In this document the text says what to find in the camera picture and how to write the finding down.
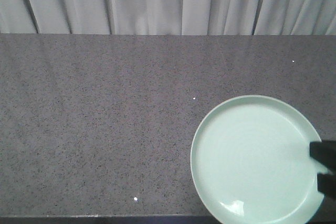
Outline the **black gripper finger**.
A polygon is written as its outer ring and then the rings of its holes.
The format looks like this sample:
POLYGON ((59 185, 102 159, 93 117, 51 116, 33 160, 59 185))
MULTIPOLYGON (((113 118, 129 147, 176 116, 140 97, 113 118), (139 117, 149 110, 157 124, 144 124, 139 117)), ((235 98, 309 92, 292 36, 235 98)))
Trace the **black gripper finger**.
POLYGON ((317 174, 318 191, 333 200, 336 199, 336 180, 332 174, 317 174))
POLYGON ((310 142, 309 155, 335 174, 335 141, 310 142))

